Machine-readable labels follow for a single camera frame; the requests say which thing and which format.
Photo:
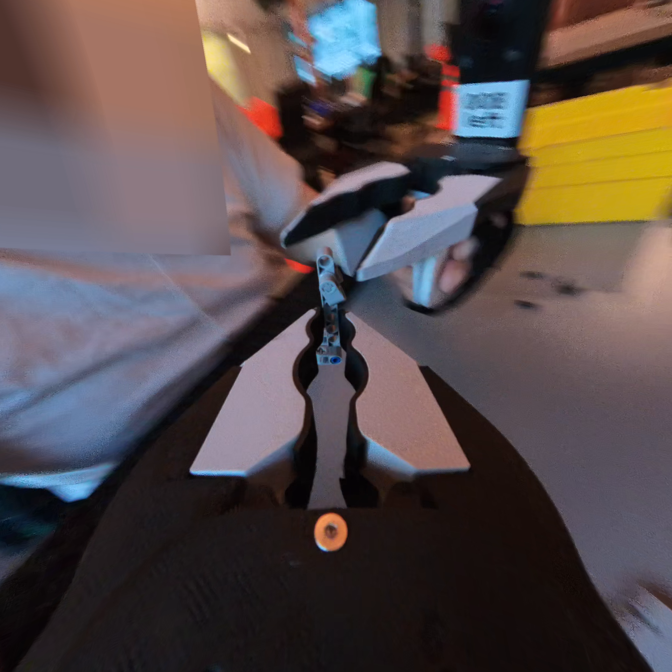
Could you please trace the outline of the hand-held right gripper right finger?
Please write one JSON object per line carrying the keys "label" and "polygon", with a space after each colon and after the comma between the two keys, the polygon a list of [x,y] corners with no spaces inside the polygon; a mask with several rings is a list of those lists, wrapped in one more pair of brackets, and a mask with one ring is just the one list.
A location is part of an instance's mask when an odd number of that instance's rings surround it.
{"label": "hand-held right gripper right finger", "polygon": [[375,489],[471,465],[420,366],[361,318],[343,316],[349,405],[346,473]]}

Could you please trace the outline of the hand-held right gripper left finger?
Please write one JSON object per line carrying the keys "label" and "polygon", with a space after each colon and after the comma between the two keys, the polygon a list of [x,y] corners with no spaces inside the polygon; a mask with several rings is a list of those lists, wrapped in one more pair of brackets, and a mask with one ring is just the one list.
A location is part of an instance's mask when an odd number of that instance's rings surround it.
{"label": "hand-held right gripper left finger", "polygon": [[301,356],[314,342],[315,308],[249,357],[189,468],[196,477],[243,478],[284,494],[296,478],[295,453],[310,424]]}

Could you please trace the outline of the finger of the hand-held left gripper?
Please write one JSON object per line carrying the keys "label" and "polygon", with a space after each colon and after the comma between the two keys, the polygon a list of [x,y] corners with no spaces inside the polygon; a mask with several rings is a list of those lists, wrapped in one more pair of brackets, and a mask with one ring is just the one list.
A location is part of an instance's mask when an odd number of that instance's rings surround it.
{"label": "finger of the hand-held left gripper", "polygon": [[337,177],[280,234],[290,259],[316,273],[355,275],[376,237],[408,192],[410,169],[378,162]]}
{"label": "finger of the hand-held left gripper", "polygon": [[478,204],[502,182],[488,175],[450,175],[438,190],[416,202],[412,210],[392,218],[356,271],[368,281],[402,267],[436,257],[469,238]]}

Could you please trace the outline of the grey toy beam assembly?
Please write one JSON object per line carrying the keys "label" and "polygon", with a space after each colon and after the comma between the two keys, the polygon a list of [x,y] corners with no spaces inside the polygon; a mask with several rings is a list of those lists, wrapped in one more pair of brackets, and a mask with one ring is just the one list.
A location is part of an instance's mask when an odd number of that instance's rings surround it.
{"label": "grey toy beam assembly", "polygon": [[323,313],[323,338],[316,348],[319,366],[339,365],[343,361],[341,347],[341,305],[346,300],[343,276],[330,248],[323,248],[316,258],[318,289]]}

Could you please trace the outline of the grey desk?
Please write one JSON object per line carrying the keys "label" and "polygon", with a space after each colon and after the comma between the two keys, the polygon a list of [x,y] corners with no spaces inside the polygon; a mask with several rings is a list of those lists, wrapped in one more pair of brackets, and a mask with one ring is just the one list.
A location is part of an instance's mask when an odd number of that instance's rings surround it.
{"label": "grey desk", "polygon": [[[555,282],[583,291],[559,296]],[[671,220],[524,226],[441,315],[403,307],[385,279],[350,301],[513,444],[617,620],[655,671],[670,671]]]}

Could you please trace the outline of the person's left hand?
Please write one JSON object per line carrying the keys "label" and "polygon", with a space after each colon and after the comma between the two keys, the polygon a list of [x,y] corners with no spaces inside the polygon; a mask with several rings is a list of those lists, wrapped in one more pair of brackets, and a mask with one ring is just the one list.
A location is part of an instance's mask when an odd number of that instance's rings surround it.
{"label": "person's left hand", "polygon": [[439,280],[439,289],[442,293],[453,295],[466,283],[479,247],[478,240],[470,237],[448,249]]}

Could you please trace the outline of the stack of yellow bins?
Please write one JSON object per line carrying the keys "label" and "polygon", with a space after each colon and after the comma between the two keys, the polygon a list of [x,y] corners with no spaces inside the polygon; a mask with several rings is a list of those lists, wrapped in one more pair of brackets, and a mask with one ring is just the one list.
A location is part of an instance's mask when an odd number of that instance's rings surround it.
{"label": "stack of yellow bins", "polygon": [[523,225],[659,221],[671,216],[671,80],[527,110],[531,175]]}

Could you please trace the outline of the person's grey clothing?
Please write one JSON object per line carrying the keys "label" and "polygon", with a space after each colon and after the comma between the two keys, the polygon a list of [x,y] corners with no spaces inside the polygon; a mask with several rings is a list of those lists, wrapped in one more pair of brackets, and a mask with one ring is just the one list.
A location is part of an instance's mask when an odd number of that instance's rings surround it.
{"label": "person's grey clothing", "polygon": [[298,280],[279,256],[1,251],[1,485],[85,499]]}

